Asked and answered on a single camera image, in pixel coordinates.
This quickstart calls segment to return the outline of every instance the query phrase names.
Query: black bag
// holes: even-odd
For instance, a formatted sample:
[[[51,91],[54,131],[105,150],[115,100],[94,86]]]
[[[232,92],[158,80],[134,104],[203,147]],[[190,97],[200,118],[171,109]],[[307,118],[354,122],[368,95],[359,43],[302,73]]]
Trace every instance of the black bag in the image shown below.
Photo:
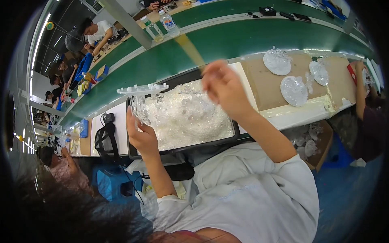
[[[115,140],[115,124],[109,122],[96,132],[95,149],[100,157],[109,163],[120,163],[119,151]]]

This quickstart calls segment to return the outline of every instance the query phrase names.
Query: hand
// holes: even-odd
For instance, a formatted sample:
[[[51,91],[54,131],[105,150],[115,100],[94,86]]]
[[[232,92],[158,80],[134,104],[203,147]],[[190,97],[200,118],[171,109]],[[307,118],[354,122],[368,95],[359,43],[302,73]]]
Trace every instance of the hand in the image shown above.
[[[61,154],[63,158],[70,156],[66,147],[61,148]]]
[[[203,91],[235,121],[255,110],[251,107],[239,76],[224,60],[207,65],[201,80]]]
[[[135,128],[135,122],[143,132]],[[154,129],[146,124],[141,126],[139,120],[132,115],[131,107],[127,108],[126,124],[128,141],[139,151],[142,159],[146,161],[149,158],[159,157],[158,140]]]
[[[86,44],[84,45],[84,48],[85,48],[85,50],[89,50],[89,48],[91,48],[91,44],[86,43]]]
[[[157,10],[158,6],[159,6],[159,2],[153,2],[150,4],[149,9],[151,11],[155,11],[155,10]]]
[[[100,47],[96,46],[95,49],[92,52],[92,55],[93,56],[97,56],[99,54],[99,52],[100,52]]]

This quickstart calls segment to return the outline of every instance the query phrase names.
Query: window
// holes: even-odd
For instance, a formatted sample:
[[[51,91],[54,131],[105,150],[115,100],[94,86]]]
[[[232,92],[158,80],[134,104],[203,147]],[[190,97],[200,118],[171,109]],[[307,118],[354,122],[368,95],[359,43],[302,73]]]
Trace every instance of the window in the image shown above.
[[[81,3],[85,4],[92,12],[98,14],[103,9],[98,1],[95,0],[80,0]]]

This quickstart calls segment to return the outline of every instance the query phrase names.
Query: black tray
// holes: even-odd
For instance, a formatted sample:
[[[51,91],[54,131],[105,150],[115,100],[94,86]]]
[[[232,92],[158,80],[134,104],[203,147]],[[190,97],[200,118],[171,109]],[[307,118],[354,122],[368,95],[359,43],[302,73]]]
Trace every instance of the black tray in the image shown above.
[[[158,84],[163,84],[167,83],[169,85],[169,88],[162,91],[161,93],[167,92],[173,88],[175,88],[177,85],[180,84],[185,84],[189,83],[198,79],[201,79],[201,71],[198,68],[194,68],[192,70],[180,73],[176,76],[170,77],[168,79],[165,79]],[[130,105],[130,98],[127,98],[127,108]],[[230,137],[230,138],[224,138],[224,139],[219,139],[216,141],[211,141],[211,142],[206,142],[206,143],[199,143],[199,144],[194,144],[186,147],[181,147],[181,148],[176,148],[176,149],[170,149],[170,150],[165,150],[165,151],[160,151],[160,155],[165,155],[165,154],[174,154],[177,152],[182,152],[184,150],[188,149],[194,149],[194,148],[200,148],[204,146],[216,146],[216,145],[221,145],[221,144],[226,144],[230,142],[234,142],[238,139],[240,131],[239,131],[239,126],[238,123],[234,120],[231,120],[232,128],[234,129],[235,135]],[[137,149],[130,144],[128,141],[128,134],[127,134],[127,146],[128,146],[128,156],[130,159],[141,159],[142,157],[138,155]]]

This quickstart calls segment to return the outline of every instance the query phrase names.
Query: green workbench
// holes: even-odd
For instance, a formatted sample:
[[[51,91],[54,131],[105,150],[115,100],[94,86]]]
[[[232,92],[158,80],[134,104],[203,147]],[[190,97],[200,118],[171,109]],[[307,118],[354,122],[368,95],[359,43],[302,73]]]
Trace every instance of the green workbench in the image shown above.
[[[241,14],[258,9],[258,5],[273,5],[277,11],[296,12],[341,26],[343,21],[331,19],[324,12],[286,0],[224,0],[200,5],[173,15],[181,28],[193,23],[231,14]],[[366,38],[358,31],[352,32],[361,40]],[[275,45],[285,49],[325,49],[374,56],[371,49],[343,32],[323,25],[284,19],[249,19],[212,25],[187,34],[206,63],[217,59],[230,59],[252,53],[264,52]],[[91,70],[95,73],[102,65],[112,66],[120,59],[141,47],[130,37],[104,57]],[[116,89],[144,85],[176,75],[196,67],[180,46],[169,40],[130,59],[113,71],[79,100],[61,122],[73,126],[106,104],[121,97]]]

